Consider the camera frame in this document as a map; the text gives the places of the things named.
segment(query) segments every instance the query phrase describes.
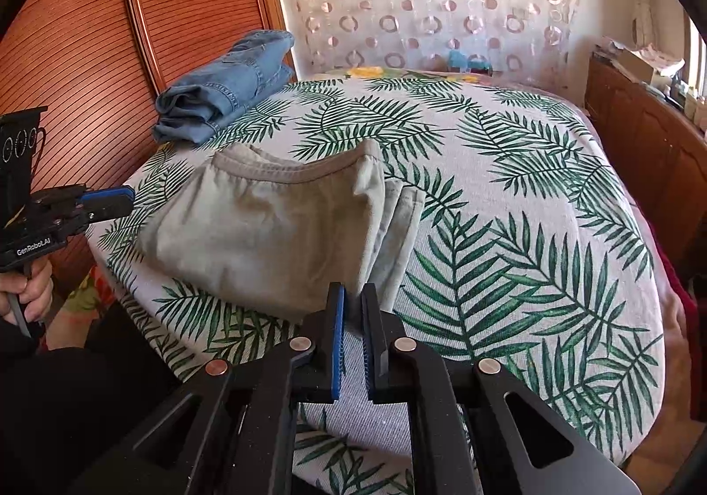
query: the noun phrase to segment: bed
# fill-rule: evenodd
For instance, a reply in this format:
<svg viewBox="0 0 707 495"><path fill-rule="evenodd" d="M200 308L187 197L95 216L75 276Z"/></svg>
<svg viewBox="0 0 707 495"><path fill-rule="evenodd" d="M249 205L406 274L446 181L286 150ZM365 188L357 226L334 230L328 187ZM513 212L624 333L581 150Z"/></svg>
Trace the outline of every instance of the bed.
<svg viewBox="0 0 707 495"><path fill-rule="evenodd" d="M497 358L617 465L659 414L669 427L666 382L680 402L689 355L646 221L579 109L469 75L293 83L201 147L161 147L129 179L135 210L94 225L91 250L179 378L212 357L260 357L297 327L150 269L134 248L140 228L232 142L313 161L365 137L388 178L426 193L395 303L408 335L451 359ZM407 411L369 404L361 342L347 335L344 349L342 400L300 408L293 471L336 495L411 494Z"/></svg>

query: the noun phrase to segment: blue object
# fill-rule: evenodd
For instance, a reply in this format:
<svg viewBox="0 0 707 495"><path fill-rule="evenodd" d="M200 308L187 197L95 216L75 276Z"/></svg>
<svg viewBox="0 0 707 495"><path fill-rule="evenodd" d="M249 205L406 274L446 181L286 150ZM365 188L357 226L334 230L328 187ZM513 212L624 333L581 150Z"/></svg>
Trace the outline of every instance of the blue object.
<svg viewBox="0 0 707 495"><path fill-rule="evenodd" d="M449 52L448 67L450 69L459 69L459 72L477 72L488 74L489 76L493 72L489 61L486 59L467 57L458 50L451 50Z"/></svg>
<svg viewBox="0 0 707 495"><path fill-rule="evenodd" d="M342 371L344 370L344 296L346 295L343 286L338 287L337 296L337 322L334 325L334 342L331 349L331 366L333 374L331 377L331 397L338 400L338 393L342 386Z"/></svg>
<svg viewBox="0 0 707 495"><path fill-rule="evenodd" d="M450 69L459 69L459 72L467 72L467 56L458 50L449 52L448 63Z"/></svg>
<svg viewBox="0 0 707 495"><path fill-rule="evenodd" d="M105 198L111 196L129 196L130 200L135 200L135 190L130 186L118 186L116 188L106 188L103 190L91 190L84 194L80 199L80 203L87 202L88 200L93 200L94 198Z"/></svg>
<svg viewBox="0 0 707 495"><path fill-rule="evenodd" d="M255 30L224 56L181 76L155 101L155 140L206 142L287 83L292 69L282 59L292 45L286 30Z"/></svg>

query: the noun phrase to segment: finger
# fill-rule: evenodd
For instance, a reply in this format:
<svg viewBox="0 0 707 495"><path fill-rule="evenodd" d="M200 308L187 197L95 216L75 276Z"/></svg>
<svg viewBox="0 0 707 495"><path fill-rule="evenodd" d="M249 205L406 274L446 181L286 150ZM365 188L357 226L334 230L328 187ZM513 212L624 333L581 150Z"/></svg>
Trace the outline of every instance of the finger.
<svg viewBox="0 0 707 495"><path fill-rule="evenodd" d="M34 260L34 262L32 262L30 278L36 277L47 265L51 266L51 263L49 263L49 256L42 256L41 258Z"/></svg>
<svg viewBox="0 0 707 495"><path fill-rule="evenodd" d="M54 289L54 282L49 280L47 287L40 296L27 305L27 308L25 308L25 319L27 322L36 322L47 314L52 305L52 289Z"/></svg>
<svg viewBox="0 0 707 495"><path fill-rule="evenodd" d="M20 303L30 303L32 300L39 298L44 292L49 280L52 278L52 266L44 266L37 276L33 276L27 282L27 287L20 294Z"/></svg>
<svg viewBox="0 0 707 495"><path fill-rule="evenodd" d="M8 302L6 294L0 291L0 317L5 320L6 315L12 315L12 309L10 308L10 302Z"/></svg>
<svg viewBox="0 0 707 495"><path fill-rule="evenodd" d="M17 325L17 320L15 319L15 314L10 307L7 294L0 293L0 315L6 322Z"/></svg>
<svg viewBox="0 0 707 495"><path fill-rule="evenodd" d="M0 291L22 294L27 287L27 278L16 272L0 274Z"/></svg>

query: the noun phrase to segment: wooden cabinet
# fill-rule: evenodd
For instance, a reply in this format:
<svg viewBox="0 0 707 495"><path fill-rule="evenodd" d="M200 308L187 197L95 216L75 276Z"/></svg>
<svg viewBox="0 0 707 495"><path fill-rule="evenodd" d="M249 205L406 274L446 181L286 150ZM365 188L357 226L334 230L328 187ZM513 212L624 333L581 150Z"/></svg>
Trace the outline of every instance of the wooden cabinet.
<svg viewBox="0 0 707 495"><path fill-rule="evenodd" d="M156 93L255 28L284 28L278 0L27 0L0 42L0 114L49 107L34 189L125 182L156 148ZM52 262L66 295L93 258L76 237Z"/></svg>
<svg viewBox="0 0 707 495"><path fill-rule="evenodd" d="M707 143L679 111L609 64L589 65L586 108L609 161L683 277L707 272Z"/></svg>

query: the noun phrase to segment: red fabric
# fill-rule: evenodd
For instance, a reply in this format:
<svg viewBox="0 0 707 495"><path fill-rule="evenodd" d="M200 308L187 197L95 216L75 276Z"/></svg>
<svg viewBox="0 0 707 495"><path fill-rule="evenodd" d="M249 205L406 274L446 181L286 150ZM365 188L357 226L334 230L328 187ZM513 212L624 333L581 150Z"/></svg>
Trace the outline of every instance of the red fabric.
<svg viewBox="0 0 707 495"><path fill-rule="evenodd" d="M113 294L113 290L111 289L108 282L105 281L105 278L100 273L98 266L94 265L91 268L89 275L93 280L93 286L95 287L95 290L98 292L98 297L100 298L100 303L103 307L103 311L106 311L115 302L115 295Z"/></svg>
<svg viewBox="0 0 707 495"><path fill-rule="evenodd" d="M667 274L667 279L670 283L670 287L673 288L677 297L680 298L682 302L682 309L685 311L685 324L687 326L687 343L690 349L690 417L699 421L704 421L705 416L707 416L707 387L703 384L705 383L702 379L702 372L704 370L707 373L707 366L704 362L707 360L707 354L702 353L702 342L707 342L707 329L706 333L702 334L701 337L701 327L702 329L707 328L707 309L700 310L697 307L697 303L690 297L687 290L682 287L680 279L675 273L673 264L668 260L667 255L663 252L658 239L655 237L655 230L653 225L648 222L650 227L650 232L653 234L653 239L655 240L655 248L658 250L658 256L660 261L663 263L665 272Z"/></svg>

